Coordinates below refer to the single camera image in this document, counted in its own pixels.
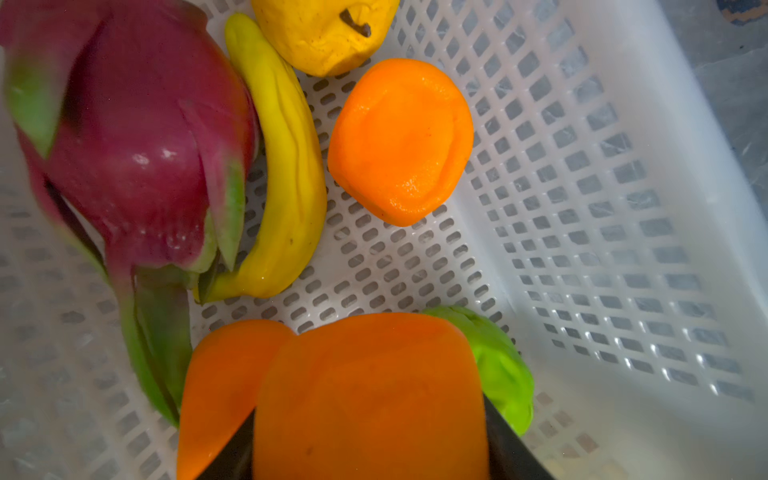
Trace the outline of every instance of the gray floor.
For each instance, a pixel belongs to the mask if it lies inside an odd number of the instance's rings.
[[[768,218],[768,17],[728,23],[715,0],[660,0]]]

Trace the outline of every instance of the fruit stem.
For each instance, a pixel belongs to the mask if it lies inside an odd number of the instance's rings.
[[[342,22],[352,27],[352,30],[361,34],[363,37],[368,38],[371,36],[370,25],[368,25],[367,23],[364,23],[362,25],[357,25],[355,21],[352,20],[352,14],[349,13],[348,8],[344,8],[344,12],[341,12],[341,14],[339,14],[339,18],[341,18]]]

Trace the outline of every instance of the basket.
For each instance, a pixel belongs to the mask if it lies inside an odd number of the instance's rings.
[[[209,31],[247,0],[204,0]],[[537,383],[523,438],[560,480],[768,476],[768,232],[653,0],[401,0],[384,46],[299,74],[323,155],[372,62],[418,58],[462,89],[475,149],[412,227],[326,175],[326,227],[267,300],[193,307],[193,340],[239,319],[298,332],[460,304],[515,339]],[[110,289],[35,206],[3,109],[0,478],[175,478],[178,436],[127,361]],[[248,176],[242,252],[266,199]]]

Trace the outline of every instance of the banana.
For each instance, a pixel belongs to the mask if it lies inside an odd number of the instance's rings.
[[[243,14],[229,18],[224,36],[261,123],[266,208],[253,249],[237,271],[222,273],[200,288],[203,302],[240,295],[268,298],[285,290],[310,262],[326,216],[320,144],[293,68]]]

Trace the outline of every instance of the toy fruit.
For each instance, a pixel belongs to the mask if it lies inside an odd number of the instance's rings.
[[[398,227],[450,197],[472,152],[462,93],[436,67],[390,59],[374,65],[336,120],[328,168],[365,208]]]
[[[443,319],[354,316],[285,345],[256,413],[259,480],[487,480],[475,359]]]
[[[264,36],[291,65],[326,77],[359,67],[379,49],[398,0],[251,0]]]
[[[482,391],[522,436],[533,419],[534,382],[507,334],[490,319],[461,306],[437,306],[422,313],[446,319],[464,333],[478,364]]]
[[[186,288],[243,230],[255,115],[206,16],[179,0],[4,0],[5,104],[32,193],[108,276],[131,364],[178,425]],[[105,257],[73,206],[100,234]]]
[[[296,335],[282,323],[244,320],[212,332],[192,352],[181,405],[178,480],[194,480],[257,404],[266,371]]]
[[[209,293],[200,290],[202,301],[285,290],[312,258],[327,206],[317,131],[296,74],[247,16],[232,15],[224,34],[259,113],[269,176],[253,249],[237,272],[218,276]]]

